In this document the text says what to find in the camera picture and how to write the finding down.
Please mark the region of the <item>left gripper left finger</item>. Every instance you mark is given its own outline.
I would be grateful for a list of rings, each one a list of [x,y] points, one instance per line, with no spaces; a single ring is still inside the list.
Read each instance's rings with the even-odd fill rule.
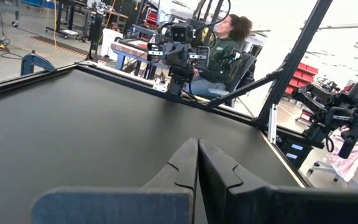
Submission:
[[[58,187],[32,205],[31,224],[193,224],[198,141],[189,139],[142,187]]]

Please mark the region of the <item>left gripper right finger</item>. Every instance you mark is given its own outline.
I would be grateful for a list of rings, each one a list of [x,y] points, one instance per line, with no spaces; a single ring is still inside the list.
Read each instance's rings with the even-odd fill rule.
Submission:
[[[205,140],[200,186],[209,224],[358,224],[358,190],[274,186]]]

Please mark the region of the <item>person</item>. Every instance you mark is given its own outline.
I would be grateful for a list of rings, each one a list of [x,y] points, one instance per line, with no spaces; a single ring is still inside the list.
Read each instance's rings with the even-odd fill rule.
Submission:
[[[216,26],[216,43],[209,52],[206,70],[194,68],[194,77],[184,90],[198,96],[214,96],[210,89],[225,90],[230,75],[222,71],[221,62],[232,50],[239,49],[252,29],[252,21],[246,16],[228,15]]]

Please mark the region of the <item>wooden workbench with blue legs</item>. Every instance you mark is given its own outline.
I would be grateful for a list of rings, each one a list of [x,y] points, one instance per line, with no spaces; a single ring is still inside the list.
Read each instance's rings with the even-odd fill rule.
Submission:
[[[146,80],[153,80],[161,75],[168,75],[169,68],[162,62],[153,63],[147,60],[145,48],[129,42],[118,40],[110,45],[117,55],[115,69],[123,72],[134,72]]]

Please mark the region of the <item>black labelled box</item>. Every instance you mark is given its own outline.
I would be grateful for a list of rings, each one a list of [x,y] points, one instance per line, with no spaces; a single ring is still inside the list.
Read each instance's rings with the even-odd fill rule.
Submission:
[[[299,169],[302,166],[302,163],[313,149],[312,146],[305,146],[290,139],[279,142],[277,145],[295,169]]]

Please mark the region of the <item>black office chair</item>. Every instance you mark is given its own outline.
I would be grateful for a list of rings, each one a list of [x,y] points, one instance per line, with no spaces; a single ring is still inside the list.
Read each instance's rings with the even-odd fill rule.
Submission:
[[[227,76],[226,90],[220,93],[225,96],[230,92],[254,81],[251,68],[255,65],[256,57],[246,52],[232,50],[224,56],[221,62],[223,72]]]

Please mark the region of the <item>white bin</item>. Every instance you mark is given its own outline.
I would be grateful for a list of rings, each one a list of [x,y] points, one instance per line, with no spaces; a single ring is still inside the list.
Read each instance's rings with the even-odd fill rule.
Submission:
[[[115,41],[116,37],[123,38],[123,34],[115,30],[107,28],[103,29],[101,56],[108,56],[108,58],[111,60],[117,60],[117,54],[114,53],[111,48],[111,44]]]

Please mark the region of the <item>dark table mat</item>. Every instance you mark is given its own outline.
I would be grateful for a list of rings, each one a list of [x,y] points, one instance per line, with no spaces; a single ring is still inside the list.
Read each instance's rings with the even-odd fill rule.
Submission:
[[[301,186],[258,129],[110,74],[72,68],[1,82],[0,224],[29,223],[32,202],[55,187],[141,187],[190,138],[271,184]]]

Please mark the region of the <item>pink cloth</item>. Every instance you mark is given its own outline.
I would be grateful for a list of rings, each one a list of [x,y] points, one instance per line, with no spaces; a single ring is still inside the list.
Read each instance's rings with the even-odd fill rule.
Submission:
[[[358,168],[358,141],[347,159],[339,157],[339,151],[344,144],[341,134],[345,130],[347,130],[347,128],[338,128],[330,136],[334,143],[334,150],[326,156],[326,160],[332,165],[336,174],[342,177],[346,182],[349,182]]]

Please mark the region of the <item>red storage bins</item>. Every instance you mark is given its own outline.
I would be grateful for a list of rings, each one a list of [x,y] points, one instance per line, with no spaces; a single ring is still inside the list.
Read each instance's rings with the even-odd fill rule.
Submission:
[[[295,88],[306,86],[314,82],[319,70],[304,63],[299,63],[288,86],[285,89],[284,96],[291,97]]]

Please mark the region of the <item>dark C-clamp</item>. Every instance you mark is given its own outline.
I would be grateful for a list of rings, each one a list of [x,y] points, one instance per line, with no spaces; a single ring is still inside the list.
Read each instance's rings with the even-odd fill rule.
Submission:
[[[46,58],[35,53],[25,55],[21,60],[20,76],[34,73],[34,67],[40,67],[48,72],[53,72],[56,68]]]

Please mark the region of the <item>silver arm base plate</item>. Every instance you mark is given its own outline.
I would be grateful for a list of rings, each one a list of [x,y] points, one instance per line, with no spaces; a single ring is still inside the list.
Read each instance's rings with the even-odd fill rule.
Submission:
[[[168,89],[168,83],[157,78],[152,87],[154,90],[165,93]]]

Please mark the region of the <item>silver bracket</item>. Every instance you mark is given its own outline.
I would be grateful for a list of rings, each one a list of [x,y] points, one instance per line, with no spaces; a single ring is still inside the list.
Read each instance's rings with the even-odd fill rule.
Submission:
[[[277,140],[277,105],[272,104],[268,119],[268,140],[275,144]]]

